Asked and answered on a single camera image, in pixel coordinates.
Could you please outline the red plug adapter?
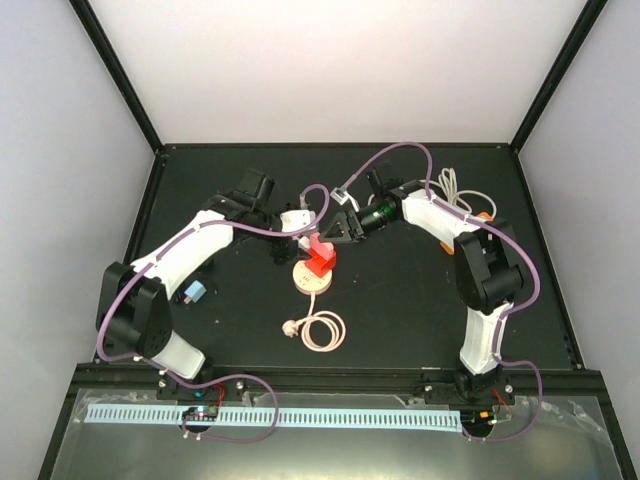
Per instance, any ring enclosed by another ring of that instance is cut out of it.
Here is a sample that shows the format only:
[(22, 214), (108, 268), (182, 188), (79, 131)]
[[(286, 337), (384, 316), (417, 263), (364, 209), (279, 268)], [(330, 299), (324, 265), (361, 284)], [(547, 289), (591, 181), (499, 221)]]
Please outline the red plug adapter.
[(335, 267), (337, 255), (335, 251), (331, 251), (327, 258), (317, 251), (310, 250), (310, 258), (304, 261), (305, 267), (318, 278), (324, 278)]

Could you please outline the pink round power strip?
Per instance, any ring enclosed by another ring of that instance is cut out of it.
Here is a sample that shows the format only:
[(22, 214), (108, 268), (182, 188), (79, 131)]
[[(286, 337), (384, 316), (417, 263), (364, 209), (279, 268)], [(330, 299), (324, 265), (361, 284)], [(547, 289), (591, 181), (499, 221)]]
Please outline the pink round power strip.
[[(318, 297), (331, 286), (333, 273), (329, 272), (324, 277), (319, 277), (303, 261), (298, 261), (293, 267), (292, 278), (296, 289), (309, 298), (309, 307), (305, 316), (286, 320), (282, 324), (283, 334), (288, 338), (299, 337), (304, 346), (312, 352), (335, 351), (346, 339), (346, 323), (333, 311), (316, 309)], [(312, 337), (311, 328), (316, 323), (328, 329), (330, 337), (324, 345), (317, 343)]]

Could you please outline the light blue plug adapter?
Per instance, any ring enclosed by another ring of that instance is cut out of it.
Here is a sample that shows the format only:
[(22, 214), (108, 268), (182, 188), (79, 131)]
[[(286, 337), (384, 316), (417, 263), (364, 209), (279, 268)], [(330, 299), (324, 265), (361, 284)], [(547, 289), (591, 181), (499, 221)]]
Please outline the light blue plug adapter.
[(183, 303), (197, 303), (203, 297), (206, 291), (207, 289), (203, 283), (198, 280), (194, 280), (187, 286), (187, 288), (183, 292)]

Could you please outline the orange power strip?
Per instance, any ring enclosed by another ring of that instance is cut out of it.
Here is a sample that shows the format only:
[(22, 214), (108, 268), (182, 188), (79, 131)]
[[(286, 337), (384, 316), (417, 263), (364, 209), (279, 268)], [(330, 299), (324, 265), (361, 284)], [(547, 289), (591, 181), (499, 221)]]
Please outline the orange power strip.
[(453, 234), (449, 235), (445, 240), (441, 240), (440, 246), (448, 255), (453, 256), (456, 253), (457, 244), (461, 245), (464, 240), (474, 238), (479, 231), (480, 228), (478, 226), (457, 221)]

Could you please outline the pink plug adapter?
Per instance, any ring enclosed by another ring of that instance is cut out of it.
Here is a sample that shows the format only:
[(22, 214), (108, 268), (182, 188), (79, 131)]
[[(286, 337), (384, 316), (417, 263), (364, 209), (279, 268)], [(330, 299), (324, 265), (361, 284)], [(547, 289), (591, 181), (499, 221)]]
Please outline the pink plug adapter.
[(310, 248), (320, 257), (328, 260), (335, 251), (334, 245), (331, 242), (323, 242), (320, 239), (320, 233), (316, 232), (310, 236)]

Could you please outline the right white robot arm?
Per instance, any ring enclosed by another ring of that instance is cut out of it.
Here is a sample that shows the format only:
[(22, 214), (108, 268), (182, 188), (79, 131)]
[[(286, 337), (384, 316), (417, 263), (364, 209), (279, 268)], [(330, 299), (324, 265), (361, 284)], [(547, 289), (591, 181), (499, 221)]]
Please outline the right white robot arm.
[(366, 173), (373, 201), (360, 210), (338, 212), (321, 231), (322, 242), (355, 243), (402, 220), (424, 230), (447, 247), (454, 260), (458, 294), (467, 307), (465, 338), (454, 374), (457, 396), (476, 403), (497, 381), (508, 309), (525, 285), (522, 259), (486, 225), (507, 234), (508, 222), (471, 216), (425, 188), (424, 181), (382, 181), (376, 169)]

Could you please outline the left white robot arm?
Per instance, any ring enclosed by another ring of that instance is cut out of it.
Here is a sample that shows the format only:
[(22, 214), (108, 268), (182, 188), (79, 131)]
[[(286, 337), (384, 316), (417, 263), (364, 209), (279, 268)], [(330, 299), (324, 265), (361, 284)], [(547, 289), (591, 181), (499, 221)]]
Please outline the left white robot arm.
[(218, 251), (234, 242), (235, 224), (280, 232), (281, 217), (268, 207), (274, 179), (248, 169), (238, 186), (208, 200), (178, 233), (151, 253), (111, 264), (103, 274), (96, 329), (122, 347), (123, 357), (138, 356), (180, 376), (179, 386), (193, 399), (214, 388), (206, 356), (174, 329), (170, 302), (179, 287)]

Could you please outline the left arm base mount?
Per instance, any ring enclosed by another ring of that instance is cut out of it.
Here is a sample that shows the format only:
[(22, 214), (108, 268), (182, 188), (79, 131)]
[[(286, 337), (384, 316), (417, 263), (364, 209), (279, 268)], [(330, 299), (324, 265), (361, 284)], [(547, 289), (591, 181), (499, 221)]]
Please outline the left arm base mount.
[(219, 371), (214, 367), (203, 367), (194, 379), (179, 377), (177, 373), (160, 376), (156, 390), (158, 400), (175, 401), (178, 404), (222, 403), (236, 394), (242, 394), (248, 387), (246, 378), (227, 379), (213, 384)]

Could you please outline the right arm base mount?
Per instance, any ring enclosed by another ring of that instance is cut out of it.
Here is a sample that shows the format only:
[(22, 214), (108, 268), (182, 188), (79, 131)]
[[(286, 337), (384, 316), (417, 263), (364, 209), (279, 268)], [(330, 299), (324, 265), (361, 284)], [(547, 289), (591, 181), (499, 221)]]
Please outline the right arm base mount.
[(414, 392), (423, 395), (427, 403), (449, 406), (492, 406), (515, 403), (506, 391), (508, 381), (502, 371), (473, 376), (466, 370), (426, 372)]

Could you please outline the left black frame post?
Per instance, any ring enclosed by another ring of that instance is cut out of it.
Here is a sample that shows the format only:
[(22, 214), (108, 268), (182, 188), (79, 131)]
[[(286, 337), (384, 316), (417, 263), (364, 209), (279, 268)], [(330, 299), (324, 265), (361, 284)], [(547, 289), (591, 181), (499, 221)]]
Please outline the left black frame post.
[(91, 2), (88, 0), (70, 0), (69, 4), (83, 26), (102, 63), (106, 67), (120, 96), (132, 114), (152, 152), (157, 154), (159, 151), (162, 151), (163, 142), (156, 132)]

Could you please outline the black frame post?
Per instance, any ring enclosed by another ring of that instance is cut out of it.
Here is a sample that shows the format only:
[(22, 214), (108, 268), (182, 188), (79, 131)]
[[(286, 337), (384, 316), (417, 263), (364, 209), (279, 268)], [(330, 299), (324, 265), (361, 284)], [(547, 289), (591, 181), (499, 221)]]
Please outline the black frame post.
[(607, 0), (585, 2), (509, 144), (515, 154), (522, 151), (607, 3)]
[(83, 26), (102, 63), (106, 67), (120, 96), (132, 114), (152, 152), (157, 154), (159, 151), (162, 151), (163, 142), (156, 132), (91, 2), (88, 0), (70, 0), (69, 4)]

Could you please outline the right black frame post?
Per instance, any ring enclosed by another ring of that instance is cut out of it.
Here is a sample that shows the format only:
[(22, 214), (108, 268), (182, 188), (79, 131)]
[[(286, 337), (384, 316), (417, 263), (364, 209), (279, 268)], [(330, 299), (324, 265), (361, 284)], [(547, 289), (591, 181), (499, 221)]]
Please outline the right black frame post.
[(585, 2), (509, 144), (515, 154), (522, 151), (607, 3), (607, 0)]

